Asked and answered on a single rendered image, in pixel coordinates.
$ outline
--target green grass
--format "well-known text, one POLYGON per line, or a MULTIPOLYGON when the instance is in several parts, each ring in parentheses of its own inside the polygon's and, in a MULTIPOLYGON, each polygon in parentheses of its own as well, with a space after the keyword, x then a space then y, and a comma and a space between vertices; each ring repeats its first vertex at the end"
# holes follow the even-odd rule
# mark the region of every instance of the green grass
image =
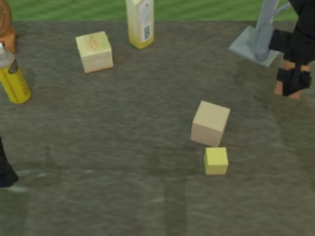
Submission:
MULTIPOLYGON (((8 0, 13 20, 125 20, 125 0, 8 0)), ((255 21, 262 0, 155 0, 156 20, 255 21)), ((292 9, 275 20, 295 21, 292 9)))

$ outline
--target white stand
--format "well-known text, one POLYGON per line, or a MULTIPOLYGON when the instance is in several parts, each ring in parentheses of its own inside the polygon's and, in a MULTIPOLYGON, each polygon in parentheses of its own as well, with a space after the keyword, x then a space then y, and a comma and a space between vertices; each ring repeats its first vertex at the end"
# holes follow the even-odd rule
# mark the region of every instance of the white stand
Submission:
POLYGON ((273 18, 290 7, 287 3, 277 9, 279 0, 263 0, 256 28, 248 26, 231 44, 229 51, 268 68, 280 52, 269 50, 273 18))

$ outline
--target mustard bottle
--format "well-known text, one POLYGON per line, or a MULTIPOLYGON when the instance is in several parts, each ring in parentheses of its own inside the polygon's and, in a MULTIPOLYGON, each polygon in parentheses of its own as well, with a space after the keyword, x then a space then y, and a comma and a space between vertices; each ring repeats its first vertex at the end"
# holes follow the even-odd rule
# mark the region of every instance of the mustard bottle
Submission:
POLYGON ((126 0, 128 37, 138 49, 154 40, 154 0, 126 0))
POLYGON ((11 102, 22 104, 29 100, 31 92, 15 56, 0 43, 0 82, 11 102))

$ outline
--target bottle cap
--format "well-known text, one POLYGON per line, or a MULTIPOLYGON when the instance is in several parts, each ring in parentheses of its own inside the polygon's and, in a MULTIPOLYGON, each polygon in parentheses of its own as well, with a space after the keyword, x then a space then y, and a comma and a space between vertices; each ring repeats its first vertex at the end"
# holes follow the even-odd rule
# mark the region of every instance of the bottle cap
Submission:
POLYGON ((5 48, 2 43, 0 43, 0 55, 4 55, 6 53, 5 48))

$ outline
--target black object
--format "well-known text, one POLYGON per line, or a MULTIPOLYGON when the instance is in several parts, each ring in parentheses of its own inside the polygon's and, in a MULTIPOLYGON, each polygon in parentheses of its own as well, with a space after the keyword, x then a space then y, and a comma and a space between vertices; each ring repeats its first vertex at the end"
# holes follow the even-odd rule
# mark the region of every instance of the black object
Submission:
POLYGON ((7 161, 0 137, 0 188, 11 187, 18 180, 19 177, 7 161))
POLYGON ((289 0, 298 15, 292 33, 274 30, 269 49, 284 53, 283 59, 295 63, 292 70, 279 69, 277 80, 283 82, 283 96, 308 89, 312 78, 301 66, 315 60, 315 0, 289 0))

